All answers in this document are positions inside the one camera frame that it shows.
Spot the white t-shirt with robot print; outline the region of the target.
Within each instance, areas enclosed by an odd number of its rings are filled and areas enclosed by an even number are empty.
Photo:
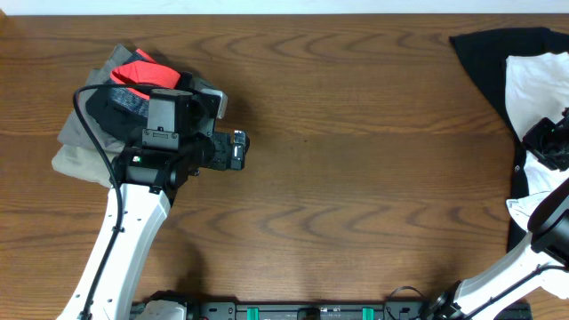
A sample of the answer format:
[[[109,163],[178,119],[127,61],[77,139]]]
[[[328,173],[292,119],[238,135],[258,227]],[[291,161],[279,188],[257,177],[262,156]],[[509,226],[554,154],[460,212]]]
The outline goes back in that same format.
[[[506,59],[505,107],[519,139],[542,118],[562,119],[568,107],[568,54],[544,53],[539,56]],[[538,204],[568,179],[568,171],[551,170],[531,152],[522,153],[519,166],[526,176],[527,196],[512,196],[506,201],[511,218],[527,231],[528,220]]]

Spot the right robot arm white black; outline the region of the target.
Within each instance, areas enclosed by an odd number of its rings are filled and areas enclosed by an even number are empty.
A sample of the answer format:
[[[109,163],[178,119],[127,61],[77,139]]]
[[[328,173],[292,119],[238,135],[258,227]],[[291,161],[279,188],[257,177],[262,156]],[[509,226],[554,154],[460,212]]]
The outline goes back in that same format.
[[[546,196],[529,217],[517,246],[483,273],[441,294],[420,319],[494,319],[535,289],[568,297],[568,182]]]

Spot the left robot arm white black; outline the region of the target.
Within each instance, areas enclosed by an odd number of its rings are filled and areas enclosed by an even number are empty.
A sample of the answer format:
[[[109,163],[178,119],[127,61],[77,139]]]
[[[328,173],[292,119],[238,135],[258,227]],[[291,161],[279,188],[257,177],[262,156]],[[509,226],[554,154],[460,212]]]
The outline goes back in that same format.
[[[115,159],[101,159],[111,189],[100,233],[62,319],[126,319],[148,251],[178,189],[201,168],[241,171],[245,132],[216,132],[227,96],[218,90],[179,91],[144,85],[147,124]]]

